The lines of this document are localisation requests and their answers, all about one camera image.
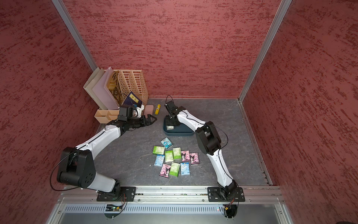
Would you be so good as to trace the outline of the teal cartoon tissue pack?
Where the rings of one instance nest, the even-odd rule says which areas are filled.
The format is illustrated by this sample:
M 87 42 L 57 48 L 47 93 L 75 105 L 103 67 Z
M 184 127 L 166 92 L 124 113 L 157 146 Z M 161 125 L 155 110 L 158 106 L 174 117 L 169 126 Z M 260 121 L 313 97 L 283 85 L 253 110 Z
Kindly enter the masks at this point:
M 161 144 L 165 147 L 165 149 L 169 149 L 173 146 L 173 143 L 167 137 L 161 141 Z

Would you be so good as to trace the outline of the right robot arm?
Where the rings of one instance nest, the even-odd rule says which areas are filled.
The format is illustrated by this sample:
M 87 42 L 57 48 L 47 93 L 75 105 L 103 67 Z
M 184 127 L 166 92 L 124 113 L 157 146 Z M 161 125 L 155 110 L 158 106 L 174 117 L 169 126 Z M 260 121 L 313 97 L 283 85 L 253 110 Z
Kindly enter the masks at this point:
M 211 121 L 203 121 L 193 116 L 186 108 L 177 107 L 173 101 L 165 104 L 169 115 L 166 123 L 169 126 L 186 125 L 195 132 L 199 149 L 208 156 L 217 176 L 221 198 L 228 201 L 238 192 L 239 186 L 230 174 L 222 155 L 222 140 L 216 126 Z

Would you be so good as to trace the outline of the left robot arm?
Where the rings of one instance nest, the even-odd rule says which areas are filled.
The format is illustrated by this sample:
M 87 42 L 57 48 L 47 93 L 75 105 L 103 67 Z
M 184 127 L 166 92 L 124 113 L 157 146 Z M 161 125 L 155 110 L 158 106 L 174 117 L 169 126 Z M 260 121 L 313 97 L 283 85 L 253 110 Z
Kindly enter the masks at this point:
M 90 138 L 76 146 L 67 147 L 62 151 L 61 160 L 57 168 L 57 181 L 72 185 L 74 188 L 91 189 L 98 192 L 98 201 L 119 201 L 125 197 L 120 182 L 104 176 L 96 171 L 94 159 L 111 142 L 118 139 L 125 132 L 141 127 L 147 127 L 157 121 L 152 115 L 130 119 L 118 116 Z

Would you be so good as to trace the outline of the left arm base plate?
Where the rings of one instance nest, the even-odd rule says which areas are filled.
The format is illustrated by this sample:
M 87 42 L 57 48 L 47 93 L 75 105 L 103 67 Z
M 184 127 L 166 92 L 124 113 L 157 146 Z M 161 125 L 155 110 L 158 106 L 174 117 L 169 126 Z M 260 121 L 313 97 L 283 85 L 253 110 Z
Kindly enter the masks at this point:
M 99 191 L 98 202 L 133 202 L 136 194 L 136 187 L 115 187 L 111 192 Z

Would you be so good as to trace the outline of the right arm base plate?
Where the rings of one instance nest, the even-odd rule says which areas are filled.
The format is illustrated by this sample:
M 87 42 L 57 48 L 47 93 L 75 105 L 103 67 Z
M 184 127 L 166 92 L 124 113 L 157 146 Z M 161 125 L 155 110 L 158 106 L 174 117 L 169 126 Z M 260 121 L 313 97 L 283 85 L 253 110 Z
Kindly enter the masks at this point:
M 220 187 L 208 187 L 209 202 L 245 202 L 245 196 L 241 187 L 236 187 L 232 192 L 226 192 Z

